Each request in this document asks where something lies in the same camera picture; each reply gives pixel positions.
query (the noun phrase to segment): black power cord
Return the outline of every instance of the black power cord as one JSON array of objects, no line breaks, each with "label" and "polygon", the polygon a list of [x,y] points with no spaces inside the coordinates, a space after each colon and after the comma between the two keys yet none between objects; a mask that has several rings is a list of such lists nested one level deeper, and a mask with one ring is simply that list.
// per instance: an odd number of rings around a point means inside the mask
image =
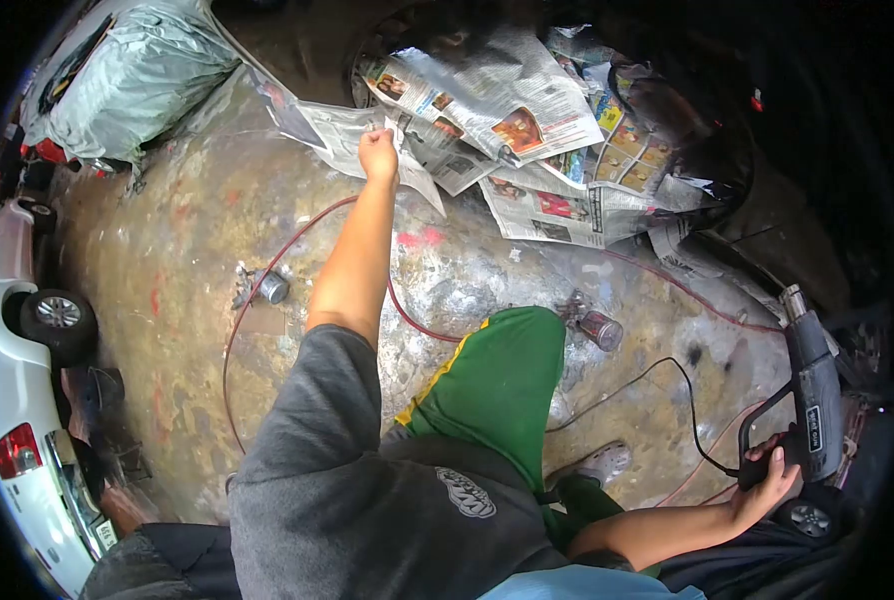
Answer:
[{"label": "black power cord", "polygon": [[632,386],[633,384],[635,384],[635,383],[637,383],[638,381],[640,381],[641,379],[645,378],[645,377],[646,377],[646,374],[650,373],[650,371],[651,371],[654,367],[656,367],[657,365],[660,365],[661,363],[665,363],[665,362],[671,362],[671,363],[673,363],[673,365],[676,366],[677,369],[680,371],[680,374],[684,377],[684,381],[687,382],[687,392],[688,392],[689,395],[690,395],[690,417],[691,417],[691,423],[693,424],[693,427],[692,427],[692,429],[693,429],[693,444],[696,445],[696,450],[697,450],[697,452],[700,453],[700,456],[702,456],[703,459],[704,459],[705,461],[709,462],[711,465],[713,465],[713,466],[716,467],[717,469],[721,470],[725,475],[727,475],[728,477],[734,477],[734,478],[736,478],[737,475],[738,475],[739,472],[740,472],[739,469],[737,470],[736,468],[728,468],[727,466],[724,466],[723,464],[720,464],[719,462],[717,462],[717,461],[715,461],[713,458],[711,458],[711,456],[710,456],[709,454],[707,454],[707,453],[704,451],[704,449],[703,449],[702,447],[700,447],[700,438],[699,438],[699,437],[697,436],[697,434],[696,434],[696,406],[695,406],[694,403],[693,403],[693,384],[692,384],[691,381],[690,381],[690,377],[687,376],[687,372],[686,372],[686,371],[684,370],[684,368],[680,365],[680,363],[677,362],[677,359],[673,358],[672,356],[665,356],[664,358],[661,358],[661,359],[658,360],[657,362],[655,362],[655,363],[653,363],[652,365],[648,366],[648,367],[644,370],[644,372],[640,373],[638,376],[634,377],[634,378],[631,379],[630,381],[627,381],[626,383],[624,383],[623,385],[621,385],[621,387],[618,388],[617,390],[615,390],[613,393],[610,393],[609,395],[606,395],[605,397],[602,397],[601,399],[597,400],[596,402],[594,402],[593,404],[591,404],[591,405],[588,406],[587,408],[583,409],[582,411],[580,411],[580,412],[577,413],[576,415],[574,414],[573,416],[571,416],[570,418],[568,418],[567,421],[564,422],[563,424],[561,424],[561,425],[559,425],[559,426],[556,426],[556,427],[552,427],[552,428],[546,430],[544,433],[556,433],[557,431],[563,431],[563,430],[566,429],[567,427],[572,426],[572,425],[575,424],[581,417],[583,417],[585,414],[588,414],[590,411],[592,411],[592,410],[594,410],[595,408],[597,408],[597,406],[600,406],[600,405],[603,404],[604,402],[607,402],[609,399],[611,399],[612,397],[616,396],[617,394],[619,394],[619,393],[622,392],[623,390],[629,388],[629,387]]}]

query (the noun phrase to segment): foot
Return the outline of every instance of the foot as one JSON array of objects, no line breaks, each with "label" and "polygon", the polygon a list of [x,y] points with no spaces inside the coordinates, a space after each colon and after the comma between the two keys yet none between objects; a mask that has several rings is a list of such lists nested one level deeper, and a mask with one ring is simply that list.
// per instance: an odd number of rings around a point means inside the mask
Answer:
[{"label": "foot", "polygon": [[551,486],[555,485],[563,477],[577,474],[596,479],[603,487],[626,471],[631,462],[633,462],[633,456],[630,453],[630,448],[619,439],[615,439],[609,444],[601,446],[582,461],[561,468],[550,477],[550,484]]}]

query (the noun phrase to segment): concrete floor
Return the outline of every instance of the concrete floor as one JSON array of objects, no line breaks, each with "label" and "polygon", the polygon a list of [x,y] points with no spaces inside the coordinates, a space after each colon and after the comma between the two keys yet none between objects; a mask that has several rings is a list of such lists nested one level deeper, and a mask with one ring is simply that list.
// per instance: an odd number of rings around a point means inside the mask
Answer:
[{"label": "concrete floor", "polygon": [[[362,181],[278,137],[239,70],[153,152],[141,193],[124,193],[128,179],[97,178],[87,169],[58,174],[51,197],[61,213],[63,277],[93,303],[104,360],[123,373],[127,426],[143,443],[163,515],[224,522],[224,479],[240,460],[220,389],[237,264],[265,265],[309,216],[356,194]],[[445,197],[444,206],[446,218],[409,188],[397,195],[391,269],[402,304],[419,322],[459,336],[508,305],[552,307],[579,287],[623,324],[623,341],[609,355],[568,337],[552,425],[673,355],[693,380],[708,448],[742,408],[789,377],[780,335],[731,325],[656,275],[601,251],[504,240],[474,195]],[[229,389],[247,447],[296,357],[312,280],[344,214],[326,218],[285,256],[289,298],[276,307],[258,302],[234,344]],[[648,247],[619,246],[657,264]],[[720,310],[771,323],[762,306],[725,282],[689,283]],[[385,421],[453,349],[409,327],[387,300],[379,361]],[[788,398],[758,422],[754,440],[786,428],[791,415]],[[735,431],[713,452],[729,466],[736,464]],[[634,462],[607,491],[626,508],[655,504],[698,464],[686,386],[674,366],[657,367],[549,435],[545,470],[616,438],[630,444]],[[696,503],[730,483],[705,465],[673,504]]]}]

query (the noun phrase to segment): license plate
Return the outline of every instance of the license plate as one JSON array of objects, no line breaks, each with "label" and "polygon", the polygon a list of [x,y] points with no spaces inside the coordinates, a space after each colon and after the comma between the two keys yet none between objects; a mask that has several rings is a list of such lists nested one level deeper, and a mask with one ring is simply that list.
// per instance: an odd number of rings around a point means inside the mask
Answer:
[{"label": "license plate", "polygon": [[117,543],[117,534],[114,533],[114,523],[105,521],[96,526],[96,537],[103,546],[103,551],[110,550],[110,547]]}]

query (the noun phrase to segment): red air hose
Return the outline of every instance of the red air hose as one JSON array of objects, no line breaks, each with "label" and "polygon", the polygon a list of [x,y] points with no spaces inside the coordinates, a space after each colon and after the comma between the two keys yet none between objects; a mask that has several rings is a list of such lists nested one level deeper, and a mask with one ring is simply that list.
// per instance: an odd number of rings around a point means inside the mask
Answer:
[{"label": "red air hose", "polygon": [[[237,330],[240,329],[240,323],[243,321],[243,315],[246,314],[247,309],[250,307],[250,302],[254,299],[254,296],[257,294],[257,291],[260,289],[260,284],[263,281],[263,279],[266,278],[267,274],[270,273],[270,271],[277,265],[278,262],[280,262],[280,259],[283,257],[283,255],[286,253],[286,251],[288,249],[290,249],[291,246],[293,246],[294,242],[296,242],[300,238],[301,235],[305,234],[310,228],[312,228],[321,219],[323,219],[324,217],[326,217],[327,215],[332,213],[334,210],[337,210],[342,206],[344,207],[346,204],[348,205],[348,204],[356,202],[357,198],[358,198],[358,196],[350,196],[348,198],[344,198],[343,200],[341,200],[337,203],[331,204],[327,208],[324,208],[322,211],[317,213],[317,215],[314,216],[312,219],[310,219],[309,222],[307,222],[304,226],[300,227],[300,229],[298,229],[297,232],[295,234],[293,234],[293,236],[290,237],[290,239],[288,239],[286,241],[286,244],[284,244],[284,246],[280,248],[280,251],[277,252],[277,255],[274,256],[273,260],[271,260],[270,263],[266,266],[266,268],[263,270],[263,273],[260,276],[256,277],[254,287],[251,288],[250,294],[248,294],[248,296],[247,296],[247,301],[243,304],[243,306],[240,307],[240,310],[237,312],[237,318],[234,319],[234,327],[230,330],[230,339],[227,340],[227,346],[224,348],[221,386],[222,386],[222,390],[223,390],[223,406],[227,411],[227,422],[230,424],[230,429],[234,432],[234,439],[237,440],[237,446],[240,448],[240,452],[242,452],[243,454],[246,454],[247,451],[246,451],[246,449],[244,449],[243,442],[240,440],[240,434],[237,432],[237,426],[234,423],[234,414],[230,407],[230,397],[227,396],[227,370],[229,369],[229,366],[230,366],[230,352],[234,346],[234,340],[237,338]],[[756,324],[753,325],[753,324],[749,324],[749,323],[745,323],[745,322],[741,323],[736,318],[733,318],[730,315],[727,315],[725,313],[718,311],[703,296],[696,294],[695,292],[693,292],[693,290],[688,288],[683,283],[680,283],[679,281],[674,279],[672,276],[670,276],[666,272],[663,272],[662,270],[659,270],[659,269],[654,269],[653,267],[648,267],[645,264],[637,261],[634,258],[631,258],[629,256],[624,256],[623,254],[620,254],[618,252],[616,253],[612,250],[605,249],[604,252],[609,257],[617,258],[618,260],[622,260],[623,262],[631,264],[639,269],[643,269],[644,271],[646,270],[652,274],[655,274],[661,280],[663,280],[665,282],[666,281],[669,282],[670,284],[679,288],[681,291],[683,291],[688,296],[692,297],[694,300],[696,300],[698,303],[700,303],[701,306],[703,306],[710,312],[717,315],[717,317],[724,319],[725,321],[728,321],[729,323],[737,326],[738,328],[742,327],[743,329],[746,329],[746,330],[750,329],[752,331],[760,331],[760,332],[764,332],[764,333],[783,333],[783,330],[778,327],[774,328],[774,327],[770,327],[768,325],[762,326],[762,325],[756,325]],[[424,326],[422,326],[421,324],[417,323],[416,320],[414,320],[408,314],[406,314],[404,307],[400,305],[400,301],[397,300],[397,295],[393,291],[393,282],[390,280],[389,274],[387,275],[387,291],[390,293],[390,300],[393,302],[393,306],[397,309],[397,312],[400,313],[400,316],[403,317],[404,321],[406,321],[407,324],[410,325],[412,328],[414,328],[415,330],[420,331],[424,335],[428,335],[429,337],[434,338],[436,340],[441,340],[443,342],[452,342],[455,344],[460,343],[460,338],[453,337],[451,335],[445,335],[442,333],[436,333],[435,331],[431,331],[431,330],[425,328]],[[738,414],[737,416],[734,417],[734,421],[739,419],[741,416],[743,416],[748,411],[755,408],[755,406],[757,406],[757,405],[749,406],[746,409],[744,409],[744,411],[741,412],[741,414]],[[714,447],[717,445],[717,443],[719,441],[720,441],[720,438],[717,438],[717,440],[714,442]],[[699,469],[700,469],[700,465],[697,466],[697,468],[693,471],[693,473],[690,474],[690,476],[687,478],[687,480],[684,481],[684,483],[681,484],[680,487],[675,489],[673,491],[673,493],[671,493],[666,498],[661,500],[661,502],[660,502],[660,504],[658,504],[658,506],[666,504],[670,500],[670,498],[673,498],[674,495],[679,493],[681,491],[681,489],[684,486],[686,486],[691,481],[691,479],[693,479],[693,475],[695,475]],[[710,502],[717,498],[720,498],[726,492],[728,492],[729,489],[730,489],[730,487],[728,489],[725,489],[721,493],[718,493],[717,495],[709,498],[708,500],[705,500],[704,503],[707,503],[707,502]]]}]

